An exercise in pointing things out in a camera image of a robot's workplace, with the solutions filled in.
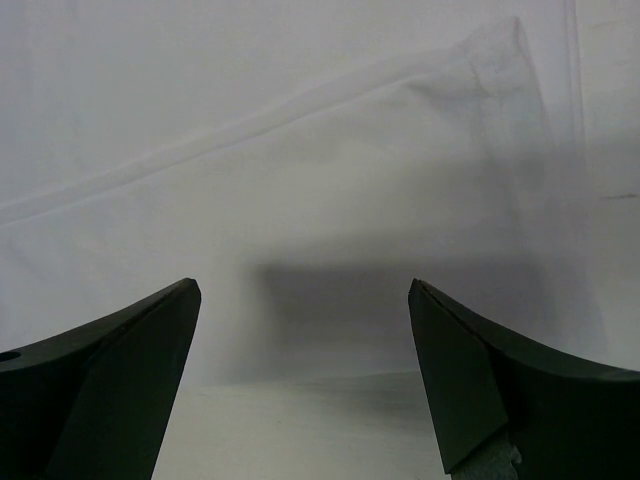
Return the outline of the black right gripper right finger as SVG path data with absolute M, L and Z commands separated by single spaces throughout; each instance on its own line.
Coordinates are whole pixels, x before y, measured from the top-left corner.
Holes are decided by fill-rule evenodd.
M 454 479 L 635 479 L 639 375 L 529 339 L 414 280 L 419 367 Z

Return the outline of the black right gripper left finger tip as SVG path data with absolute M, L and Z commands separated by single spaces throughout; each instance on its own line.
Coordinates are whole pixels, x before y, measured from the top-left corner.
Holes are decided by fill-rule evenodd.
M 200 305 L 197 282 L 186 278 L 3 352 L 2 478 L 151 478 Z

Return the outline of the white t-shirt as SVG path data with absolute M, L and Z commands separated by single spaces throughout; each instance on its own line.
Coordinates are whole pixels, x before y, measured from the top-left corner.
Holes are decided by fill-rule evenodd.
M 188 385 L 416 365 L 421 278 L 639 365 L 635 1 L 5 1 L 1 346 L 183 277 Z

